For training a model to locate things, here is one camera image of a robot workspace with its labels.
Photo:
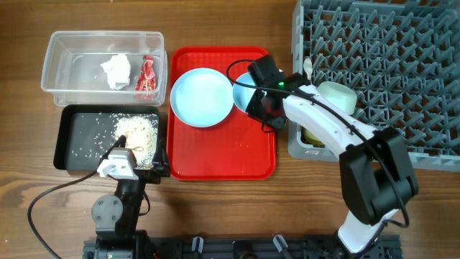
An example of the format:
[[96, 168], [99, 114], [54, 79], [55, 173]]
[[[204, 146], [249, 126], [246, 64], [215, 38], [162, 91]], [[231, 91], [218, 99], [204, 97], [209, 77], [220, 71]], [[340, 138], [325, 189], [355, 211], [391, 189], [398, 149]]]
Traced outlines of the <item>light blue bowl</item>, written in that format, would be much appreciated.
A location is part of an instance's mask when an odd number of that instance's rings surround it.
[[238, 82], [238, 84], [235, 83], [233, 85], [234, 103], [238, 109], [240, 109], [242, 112], [245, 112], [256, 89], [241, 86], [240, 83], [250, 86], [255, 86], [255, 84], [249, 73], [242, 74], [240, 77], [237, 78], [236, 81]]

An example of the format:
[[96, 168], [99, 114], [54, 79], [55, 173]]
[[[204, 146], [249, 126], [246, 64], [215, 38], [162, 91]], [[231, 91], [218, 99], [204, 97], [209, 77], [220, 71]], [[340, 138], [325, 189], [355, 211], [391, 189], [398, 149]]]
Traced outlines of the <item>white plastic spoon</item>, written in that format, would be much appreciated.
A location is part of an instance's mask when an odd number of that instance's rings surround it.
[[303, 61], [303, 72], [309, 84], [312, 84], [313, 63], [310, 58], [305, 58]]

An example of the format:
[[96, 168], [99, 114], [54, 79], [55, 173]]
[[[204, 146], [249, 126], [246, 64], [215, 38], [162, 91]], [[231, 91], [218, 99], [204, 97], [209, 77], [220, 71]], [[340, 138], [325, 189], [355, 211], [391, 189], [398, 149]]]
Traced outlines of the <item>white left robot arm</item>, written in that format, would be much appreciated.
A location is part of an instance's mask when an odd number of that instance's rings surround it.
[[127, 137], [122, 135], [102, 155], [97, 173], [117, 182], [112, 195], [99, 198], [93, 205], [91, 216], [96, 224], [96, 241], [85, 244], [84, 258], [159, 258], [160, 251], [145, 230], [137, 229], [142, 213], [142, 202], [147, 198], [145, 186], [159, 184], [162, 177], [170, 176], [165, 139], [156, 141], [152, 167], [137, 169], [134, 150], [126, 147]]

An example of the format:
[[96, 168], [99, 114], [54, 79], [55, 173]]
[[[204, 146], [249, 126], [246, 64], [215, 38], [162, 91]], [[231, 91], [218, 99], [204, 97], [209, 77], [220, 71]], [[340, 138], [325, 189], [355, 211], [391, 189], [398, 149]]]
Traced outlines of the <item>green bowl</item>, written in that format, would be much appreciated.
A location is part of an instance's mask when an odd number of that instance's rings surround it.
[[357, 105], [357, 94], [347, 86], [332, 81], [324, 81], [318, 86], [318, 92], [324, 99], [340, 110], [352, 115]]

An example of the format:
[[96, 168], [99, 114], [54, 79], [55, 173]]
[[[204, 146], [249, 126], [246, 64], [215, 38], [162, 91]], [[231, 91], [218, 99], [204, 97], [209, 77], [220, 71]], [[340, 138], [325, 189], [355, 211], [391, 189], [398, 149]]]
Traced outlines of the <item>yellow cup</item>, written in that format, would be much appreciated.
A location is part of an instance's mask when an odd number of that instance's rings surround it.
[[304, 139], [304, 143], [318, 146], [318, 147], [324, 147], [325, 145], [316, 137], [314, 136], [310, 131], [308, 131], [306, 128], [302, 128], [302, 136]]

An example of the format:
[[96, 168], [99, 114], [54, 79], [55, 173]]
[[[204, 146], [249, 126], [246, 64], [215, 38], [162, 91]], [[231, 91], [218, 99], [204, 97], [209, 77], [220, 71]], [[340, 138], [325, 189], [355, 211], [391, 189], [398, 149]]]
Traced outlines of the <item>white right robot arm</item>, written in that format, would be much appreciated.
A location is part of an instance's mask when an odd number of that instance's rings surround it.
[[405, 205], [418, 194], [418, 182], [403, 136], [353, 118], [347, 110], [354, 92], [340, 84], [314, 86], [278, 69], [251, 72], [254, 94], [246, 113], [271, 128], [289, 119], [311, 132], [338, 159], [341, 190], [349, 209], [337, 237], [341, 251], [362, 255], [372, 249], [388, 224], [410, 224]]

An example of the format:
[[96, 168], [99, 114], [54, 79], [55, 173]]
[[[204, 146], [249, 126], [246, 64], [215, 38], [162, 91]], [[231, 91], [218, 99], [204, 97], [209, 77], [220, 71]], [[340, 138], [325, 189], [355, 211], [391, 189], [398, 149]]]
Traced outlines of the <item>white napkin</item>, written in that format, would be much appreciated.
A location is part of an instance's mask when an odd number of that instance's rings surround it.
[[112, 90], [120, 90], [130, 84], [131, 66], [125, 54], [111, 57], [109, 61], [101, 64], [107, 75], [107, 83]]

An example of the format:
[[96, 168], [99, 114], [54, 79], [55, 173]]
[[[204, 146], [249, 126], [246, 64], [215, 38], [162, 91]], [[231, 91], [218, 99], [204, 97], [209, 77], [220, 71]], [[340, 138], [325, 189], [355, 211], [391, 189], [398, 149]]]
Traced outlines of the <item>red snack wrapper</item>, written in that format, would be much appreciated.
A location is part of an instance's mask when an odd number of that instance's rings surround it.
[[156, 89], [156, 74], [154, 71], [154, 58], [144, 55], [142, 59], [141, 73], [137, 81], [137, 91], [153, 91]]

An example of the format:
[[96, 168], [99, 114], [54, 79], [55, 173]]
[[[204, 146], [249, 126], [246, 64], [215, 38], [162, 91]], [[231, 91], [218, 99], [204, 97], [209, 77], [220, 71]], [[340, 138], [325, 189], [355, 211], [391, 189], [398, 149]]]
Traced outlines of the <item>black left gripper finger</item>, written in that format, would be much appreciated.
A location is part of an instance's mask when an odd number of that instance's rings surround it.
[[169, 171], [170, 162], [167, 156], [166, 142], [160, 139], [156, 145], [156, 151], [152, 159], [152, 168], [156, 171]]
[[116, 147], [125, 147], [127, 138], [124, 135], [121, 135], [118, 140], [107, 150], [109, 154]]

